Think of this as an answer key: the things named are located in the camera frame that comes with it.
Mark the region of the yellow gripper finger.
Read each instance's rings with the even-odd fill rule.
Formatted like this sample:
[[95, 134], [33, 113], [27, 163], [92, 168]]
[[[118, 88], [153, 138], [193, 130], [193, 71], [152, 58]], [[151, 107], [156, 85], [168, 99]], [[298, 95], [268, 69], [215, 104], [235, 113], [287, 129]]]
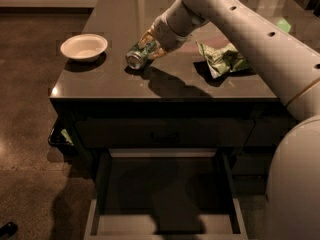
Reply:
[[167, 52], [163, 48], [156, 48], [149, 52], [148, 59], [155, 60], [155, 59], [164, 57], [166, 54]]
[[154, 40], [154, 26], [151, 26], [138, 41], [138, 47], [143, 49], [148, 43]]

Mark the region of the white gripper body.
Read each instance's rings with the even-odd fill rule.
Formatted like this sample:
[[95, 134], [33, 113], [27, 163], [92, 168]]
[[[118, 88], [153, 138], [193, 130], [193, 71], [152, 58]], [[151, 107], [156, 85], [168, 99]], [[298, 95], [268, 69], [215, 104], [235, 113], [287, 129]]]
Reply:
[[166, 52], [179, 49], [189, 34], [189, 20], [181, 15], [163, 13], [153, 23], [154, 36], [159, 46]]

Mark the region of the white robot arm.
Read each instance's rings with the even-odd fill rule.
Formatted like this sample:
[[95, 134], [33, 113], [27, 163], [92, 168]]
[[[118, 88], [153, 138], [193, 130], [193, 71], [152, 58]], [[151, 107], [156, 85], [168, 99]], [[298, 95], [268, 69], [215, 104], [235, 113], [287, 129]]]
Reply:
[[161, 57], [208, 21], [299, 121], [272, 159], [261, 240], [320, 240], [320, 54], [239, 0], [176, 0], [139, 45], [155, 40], [150, 57]]

